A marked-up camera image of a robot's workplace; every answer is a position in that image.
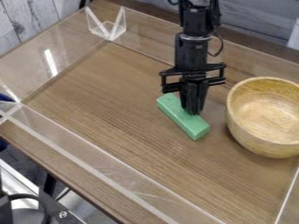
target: wooden bowl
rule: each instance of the wooden bowl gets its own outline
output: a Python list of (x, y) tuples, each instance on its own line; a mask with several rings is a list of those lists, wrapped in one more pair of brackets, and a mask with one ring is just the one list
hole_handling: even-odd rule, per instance
[(228, 93), (226, 124), (237, 142), (256, 154), (299, 155), (299, 85), (268, 77), (241, 81)]

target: gray wall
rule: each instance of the gray wall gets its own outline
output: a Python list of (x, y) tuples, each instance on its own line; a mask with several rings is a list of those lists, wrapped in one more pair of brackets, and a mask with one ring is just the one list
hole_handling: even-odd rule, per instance
[(0, 0), (0, 55), (69, 16), (78, 7), (80, 0)]
[[(174, 10), (166, 0), (140, 2)], [(299, 18), (299, 0), (218, 0), (222, 24), (263, 39), (285, 44)]]

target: bowl rim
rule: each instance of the bowl rim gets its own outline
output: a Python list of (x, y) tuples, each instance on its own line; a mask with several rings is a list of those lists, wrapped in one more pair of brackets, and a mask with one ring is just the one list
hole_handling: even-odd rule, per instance
[[(241, 82), (238, 82), (238, 83), (233, 86), (233, 88), (229, 90), (229, 92), (228, 92), (226, 110), (228, 110), (228, 114), (229, 114), (229, 119), (233, 120), (233, 122), (236, 123), (236, 125), (237, 125), (237, 126), (238, 126), (238, 127), (240, 127), (240, 128), (241, 128), (241, 129), (242, 129), (251, 136), (252, 136), (252, 137), (255, 137), (255, 138), (257, 138), (257, 139), (260, 139), (260, 140), (263, 140), (263, 141), (269, 142), (267, 139), (264, 139), (264, 138), (261, 138), (261, 137), (253, 135), (252, 133), (249, 133), (249, 132), (244, 129), (244, 127), (242, 127), (242, 125), (240, 125), (237, 119), (234, 119), (234, 113), (233, 113), (233, 111), (232, 111), (232, 107), (230, 107), (230, 98), (232, 98), (232, 95), (234, 94), (236, 90), (238, 89), (238, 87), (242, 86), (242, 85), (244, 85), (245, 83), (248, 83), (248, 82), (252, 82), (252, 81), (260, 81), (260, 80), (281, 81), (281, 82), (284, 82), (284, 83), (288, 83), (288, 84), (296, 86), (297, 88), (299, 88), (299, 84), (295, 83), (293, 81), (289, 81), (289, 80), (285, 80), (285, 79), (280, 79), (280, 78), (276, 78), (276, 77), (253, 77), (253, 78), (248, 78), (248, 79), (242, 80)], [(276, 144), (276, 145), (297, 145), (297, 144), (299, 144), (299, 140), (297, 140), (297, 141), (293, 141), (293, 142), (291, 142), (291, 143), (275, 143), (275, 142), (269, 142), (269, 143), (271, 143), (271, 144)]]

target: green foam block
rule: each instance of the green foam block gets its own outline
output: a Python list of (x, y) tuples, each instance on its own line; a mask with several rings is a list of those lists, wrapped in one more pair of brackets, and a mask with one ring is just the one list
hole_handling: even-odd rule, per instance
[(210, 131), (210, 126), (201, 117), (198, 115), (189, 115), (184, 111), (180, 99), (173, 94), (164, 94), (156, 100), (156, 104), (192, 140), (198, 140)]

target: wooden table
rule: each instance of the wooden table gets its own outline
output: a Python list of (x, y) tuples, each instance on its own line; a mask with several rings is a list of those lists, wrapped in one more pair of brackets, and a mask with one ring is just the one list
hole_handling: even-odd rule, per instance
[[(102, 7), (117, 11), (118, 2), (133, 5), (129, 1), (98, 0), (90, 8), (100, 15)], [(264, 52), (280, 48), (269, 46), (265, 44)], [(299, 81), (299, 53), (287, 50), (285, 60), (232, 42), (226, 42), (225, 49), (221, 58), (228, 63), (228, 83), (209, 90), (201, 116), (209, 122), (210, 133), (197, 142), (154, 106), (160, 96), (157, 74), (169, 65), (112, 42), (98, 45), (22, 103), (225, 223), (273, 223), (295, 175), (297, 157), (273, 160), (244, 150), (225, 126), (225, 98), (229, 87), (252, 76), (271, 75)], [(118, 221), (164, 223), (10, 122), (0, 126), (0, 133)]]

